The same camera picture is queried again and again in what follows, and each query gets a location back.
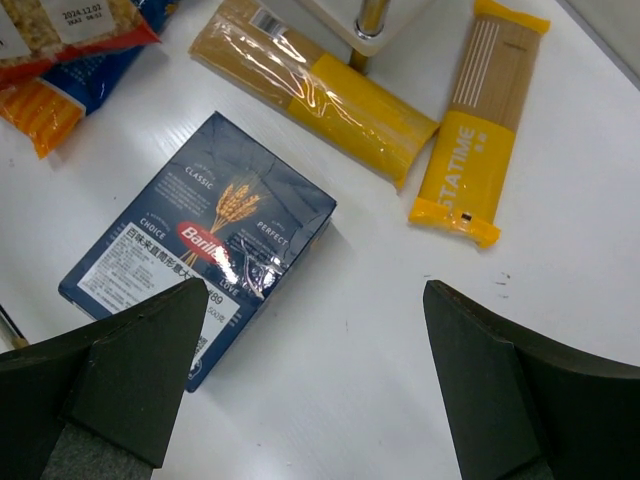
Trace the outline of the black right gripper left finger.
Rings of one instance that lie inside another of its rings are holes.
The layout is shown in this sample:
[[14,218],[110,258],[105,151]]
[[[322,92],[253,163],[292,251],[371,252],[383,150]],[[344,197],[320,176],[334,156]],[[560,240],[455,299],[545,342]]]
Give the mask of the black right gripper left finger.
[[162,467],[208,292],[183,281],[1,355],[4,479],[149,479]]

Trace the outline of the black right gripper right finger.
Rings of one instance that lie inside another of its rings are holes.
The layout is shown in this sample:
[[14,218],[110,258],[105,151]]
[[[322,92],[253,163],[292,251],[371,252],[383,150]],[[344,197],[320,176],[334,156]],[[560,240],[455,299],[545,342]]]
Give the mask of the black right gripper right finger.
[[636,479],[639,369],[501,317],[440,280],[423,309],[464,479]]

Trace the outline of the red macaroni bag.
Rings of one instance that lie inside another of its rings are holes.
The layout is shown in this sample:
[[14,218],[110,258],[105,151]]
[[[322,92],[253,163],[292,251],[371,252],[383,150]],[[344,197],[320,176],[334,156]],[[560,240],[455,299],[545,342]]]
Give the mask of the red macaroni bag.
[[1,87],[93,54],[156,43],[133,1],[3,1]]

